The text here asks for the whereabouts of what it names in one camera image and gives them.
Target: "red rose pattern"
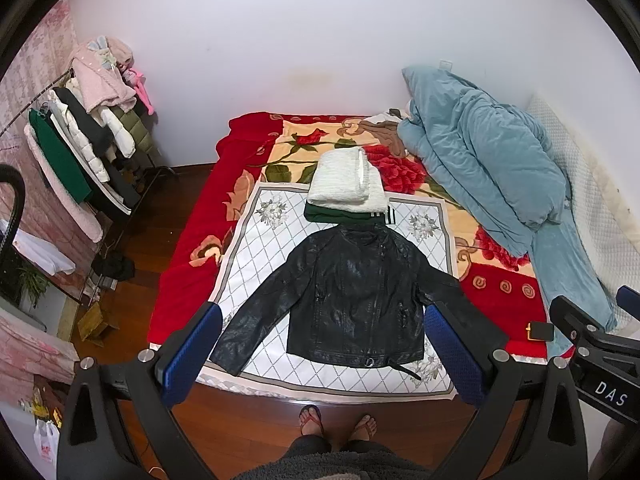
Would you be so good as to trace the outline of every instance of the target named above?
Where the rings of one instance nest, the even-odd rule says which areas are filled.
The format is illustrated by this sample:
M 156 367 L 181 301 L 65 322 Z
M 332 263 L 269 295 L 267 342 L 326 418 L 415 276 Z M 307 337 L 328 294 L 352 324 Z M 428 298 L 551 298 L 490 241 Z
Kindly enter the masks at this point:
M 506 269 L 513 270 L 514 272 L 518 272 L 520 266 L 527 265 L 530 262 L 528 254 L 519 258 L 511 256 L 507 252 L 507 249 L 491 238 L 482 226 L 478 226 L 478 230 L 476 231 L 476 246 L 482 251 L 482 256 L 487 260 L 497 258 Z
M 320 142 L 320 139 L 327 135 L 327 132 L 322 131 L 320 128 L 316 128 L 314 132 L 307 136 L 297 136 L 296 143 L 297 144 L 315 144 L 316 142 Z
M 378 168 L 385 190 L 412 195 L 424 183 L 427 171 L 420 162 L 393 156 L 382 144 L 367 144 L 363 148 L 369 162 Z

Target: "wall outlet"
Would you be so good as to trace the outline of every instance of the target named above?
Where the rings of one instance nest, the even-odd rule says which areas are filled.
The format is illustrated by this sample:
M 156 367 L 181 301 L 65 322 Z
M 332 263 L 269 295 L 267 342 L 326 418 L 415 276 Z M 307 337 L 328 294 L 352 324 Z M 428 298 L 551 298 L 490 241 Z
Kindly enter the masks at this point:
M 443 70 L 448 70 L 449 72 L 451 72 L 451 69 L 453 68 L 453 63 L 450 61 L 447 61 L 446 59 L 441 59 L 440 65 L 438 66 L 438 68 L 441 68 Z

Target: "folded green garment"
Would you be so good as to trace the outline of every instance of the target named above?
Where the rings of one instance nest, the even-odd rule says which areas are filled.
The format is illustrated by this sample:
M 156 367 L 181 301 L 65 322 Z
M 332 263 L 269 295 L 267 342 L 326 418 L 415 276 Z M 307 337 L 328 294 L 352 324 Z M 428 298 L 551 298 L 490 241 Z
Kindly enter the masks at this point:
M 351 213 L 340 209 L 329 209 L 305 203 L 305 218 L 309 222 L 325 224 L 371 224 L 385 223 L 384 213 Z

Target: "red floral blanket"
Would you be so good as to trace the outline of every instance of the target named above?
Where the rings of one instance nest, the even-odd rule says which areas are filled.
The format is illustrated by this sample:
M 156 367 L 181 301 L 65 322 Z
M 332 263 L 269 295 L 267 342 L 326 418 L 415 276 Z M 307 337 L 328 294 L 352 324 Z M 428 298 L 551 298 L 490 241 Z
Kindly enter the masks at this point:
M 380 171 L 386 190 L 425 194 L 447 202 L 463 290 L 510 336 L 508 351 L 546 357 L 544 343 L 527 340 L 528 323 L 546 321 L 528 256 L 509 255 L 428 175 L 419 160 L 406 153 L 397 135 L 397 123 L 258 112 L 233 119 L 229 126 L 229 135 L 216 147 L 220 160 L 178 240 L 169 268 L 161 276 L 148 332 L 150 342 L 162 344 L 207 301 L 256 180 L 308 184 L 321 153 L 360 145 Z

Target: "blue comforter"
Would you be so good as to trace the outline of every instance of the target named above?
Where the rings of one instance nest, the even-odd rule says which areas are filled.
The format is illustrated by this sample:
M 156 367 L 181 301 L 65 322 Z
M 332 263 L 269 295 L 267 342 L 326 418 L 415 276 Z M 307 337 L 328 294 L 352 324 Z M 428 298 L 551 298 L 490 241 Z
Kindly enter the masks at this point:
M 578 237 L 568 180 L 548 156 L 543 126 L 444 70 L 402 70 L 412 94 L 411 120 L 398 135 L 429 174 L 513 256 L 529 253 L 543 301 L 564 295 L 607 328 L 605 295 Z M 556 330 L 548 356 L 569 341 Z

